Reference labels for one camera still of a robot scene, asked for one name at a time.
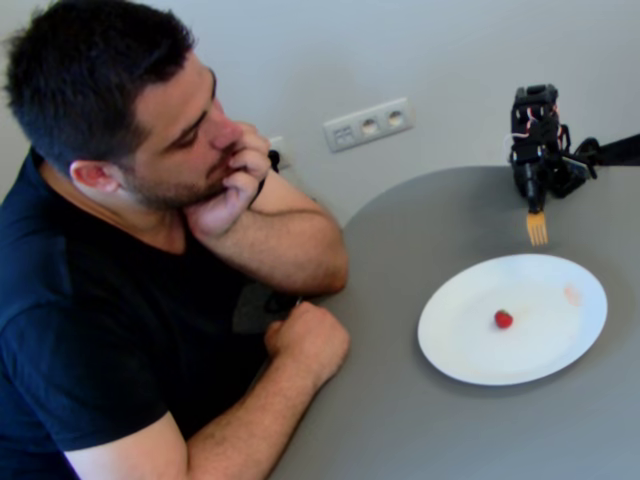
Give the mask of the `man's right hand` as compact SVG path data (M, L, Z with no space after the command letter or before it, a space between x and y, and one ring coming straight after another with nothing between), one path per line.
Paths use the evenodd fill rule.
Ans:
M318 390L344 363L350 336L327 309L302 302L268 327L265 343L275 362Z

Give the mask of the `man's left hand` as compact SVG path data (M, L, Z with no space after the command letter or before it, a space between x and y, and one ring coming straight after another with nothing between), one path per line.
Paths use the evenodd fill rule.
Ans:
M211 198L184 209L194 236L225 235L256 198L271 162L270 142L251 124L238 122L240 137L224 151L220 190Z

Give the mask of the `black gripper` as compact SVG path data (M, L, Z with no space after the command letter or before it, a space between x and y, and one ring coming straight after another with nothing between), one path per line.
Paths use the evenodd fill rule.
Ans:
M544 167L535 172L531 167L541 164L547 156L547 147L542 136L533 134L512 134L510 164L517 172L517 188L526 199L529 210L543 210L548 193L549 174Z

